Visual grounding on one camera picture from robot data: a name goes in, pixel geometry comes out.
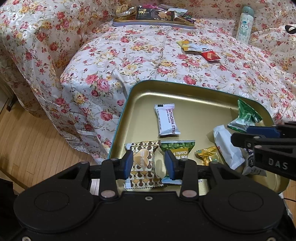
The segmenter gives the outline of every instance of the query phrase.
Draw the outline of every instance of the black cookie package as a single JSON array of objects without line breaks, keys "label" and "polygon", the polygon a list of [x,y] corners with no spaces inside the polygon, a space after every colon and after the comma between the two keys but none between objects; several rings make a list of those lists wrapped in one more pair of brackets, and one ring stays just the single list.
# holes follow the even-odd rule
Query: black cookie package
[{"label": "black cookie package", "polygon": [[137,7],[136,19],[137,20],[162,20],[162,21],[174,21],[174,11],[162,11],[152,8]]}]

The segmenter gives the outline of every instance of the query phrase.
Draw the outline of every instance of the black cable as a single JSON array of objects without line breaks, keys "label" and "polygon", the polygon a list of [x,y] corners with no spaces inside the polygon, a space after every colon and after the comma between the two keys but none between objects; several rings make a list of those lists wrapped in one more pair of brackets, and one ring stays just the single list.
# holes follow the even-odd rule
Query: black cable
[{"label": "black cable", "polygon": [[296,202],[296,200],[293,200],[293,199],[290,199],[290,198],[285,198],[285,197],[284,197],[284,199],[285,199],[285,200],[292,201],[292,202]]}]

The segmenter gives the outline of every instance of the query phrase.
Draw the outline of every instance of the water bottle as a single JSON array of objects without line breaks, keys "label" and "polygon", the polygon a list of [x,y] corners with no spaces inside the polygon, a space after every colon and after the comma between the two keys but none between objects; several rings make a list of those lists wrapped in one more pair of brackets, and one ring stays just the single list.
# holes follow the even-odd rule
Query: water bottle
[{"label": "water bottle", "polygon": [[248,44],[251,36],[253,21],[254,10],[248,6],[244,6],[242,8],[242,14],[239,20],[239,27],[236,36],[237,40],[242,41],[245,44]]}]

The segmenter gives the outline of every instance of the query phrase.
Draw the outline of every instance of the heart-shaped label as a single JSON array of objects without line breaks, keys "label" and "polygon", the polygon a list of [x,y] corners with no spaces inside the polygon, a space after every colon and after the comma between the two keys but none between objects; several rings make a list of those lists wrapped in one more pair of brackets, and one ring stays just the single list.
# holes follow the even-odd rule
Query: heart-shaped label
[{"label": "heart-shaped label", "polygon": [[149,151],[146,148],[139,150],[134,156],[133,161],[141,168],[147,167],[149,164]]}]

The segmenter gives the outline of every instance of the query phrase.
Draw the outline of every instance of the floral fabric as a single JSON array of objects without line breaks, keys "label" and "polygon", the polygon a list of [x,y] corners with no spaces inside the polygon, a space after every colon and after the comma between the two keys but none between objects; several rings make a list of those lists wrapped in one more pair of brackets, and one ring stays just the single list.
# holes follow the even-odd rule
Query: floral fabric
[{"label": "floral fabric", "polygon": [[[127,93],[146,79],[233,93],[260,102],[276,122],[296,120],[296,37],[284,29],[296,20],[292,2],[248,3],[255,10],[250,45],[233,38],[241,0],[159,2],[189,9],[195,30],[113,27],[109,20],[122,3],[8,0],[0,8],[2,78],[30,113],[45,112],[73,148],[106,158]],[[181,39],[207,45],[222,59],[186,55],[176,43]]]}]

